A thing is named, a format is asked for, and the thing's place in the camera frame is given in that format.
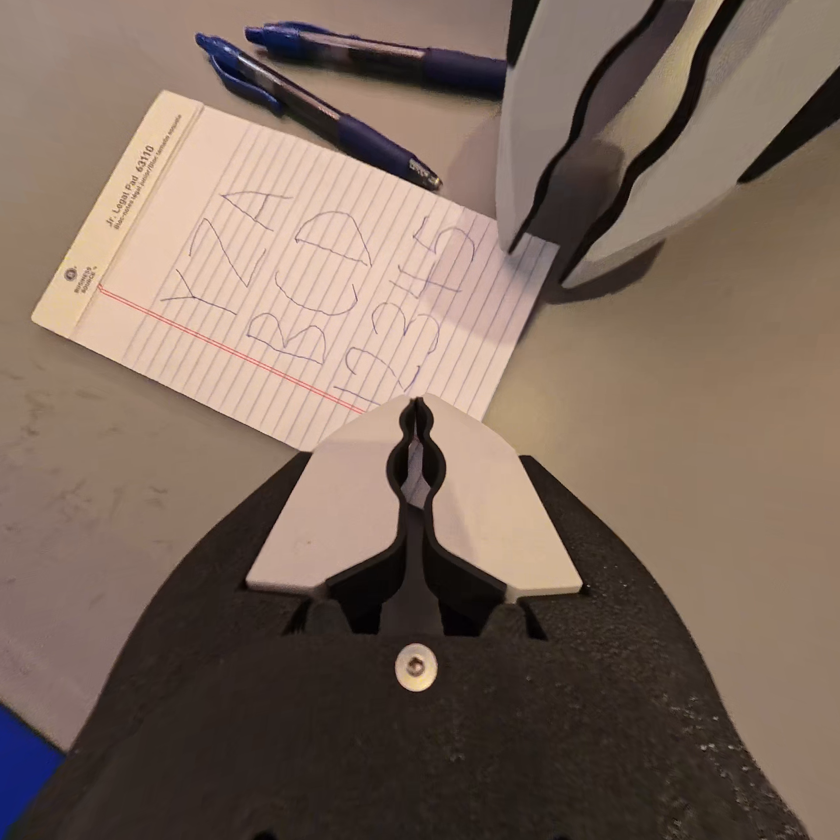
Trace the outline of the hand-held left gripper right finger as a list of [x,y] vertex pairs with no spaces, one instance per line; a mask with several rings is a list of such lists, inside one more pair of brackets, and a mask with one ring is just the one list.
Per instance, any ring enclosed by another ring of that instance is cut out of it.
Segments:
[[583,580],[520,456],[434,395],[417,399],[422,446],[423,576],[444,632],[479,635],[521,599],[578,595]]

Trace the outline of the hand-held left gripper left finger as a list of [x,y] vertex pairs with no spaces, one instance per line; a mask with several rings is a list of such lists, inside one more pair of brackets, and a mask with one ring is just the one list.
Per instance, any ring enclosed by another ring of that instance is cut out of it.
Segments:
[[246,575],[254,592],[338,603],[357,634],[381,634],[407,566],[403,482],[416,401],[398,396],[312,450]]

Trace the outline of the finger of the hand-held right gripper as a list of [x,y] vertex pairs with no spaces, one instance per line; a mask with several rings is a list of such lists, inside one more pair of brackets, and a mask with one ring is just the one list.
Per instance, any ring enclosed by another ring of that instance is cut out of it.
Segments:
[[610,66],[663,2],[514,1],[497,156],[497,227],[512,252],[544,203],[554,167],[578,139]]
[[575,289],[731,193],[838,69],[838,2],[697,2],[634,98],[596,138],[616,191],[568,254]]

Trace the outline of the blue gel pen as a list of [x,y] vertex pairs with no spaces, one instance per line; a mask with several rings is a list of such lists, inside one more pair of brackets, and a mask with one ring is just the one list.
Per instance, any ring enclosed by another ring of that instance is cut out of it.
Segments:
[[247,26],[245,37],[285,61],[339,67],[491,98],[501,98],[506,84],[508,64],[504,59],[453,49],[342,35],[314,24],[291,21]]
[[413,152],[337,110],[224,38],[197,33],[195,42],[205,51],[226,89],[234,94],[276,116],[290,116],[363,163],[430,192],[441,188],[440,177]]

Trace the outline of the white lined notepad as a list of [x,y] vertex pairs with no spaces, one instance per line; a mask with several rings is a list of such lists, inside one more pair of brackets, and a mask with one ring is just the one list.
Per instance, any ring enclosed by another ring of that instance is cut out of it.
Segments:
[[398,396],[482,420],[557,250],[162,91],[31,319],[312,451]]

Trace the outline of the blue plastic bin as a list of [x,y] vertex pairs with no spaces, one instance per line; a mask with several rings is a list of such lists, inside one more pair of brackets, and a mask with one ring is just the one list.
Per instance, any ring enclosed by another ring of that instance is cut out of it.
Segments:
[[6,838],[64,758],[42,733],[1,705],[1,838]]

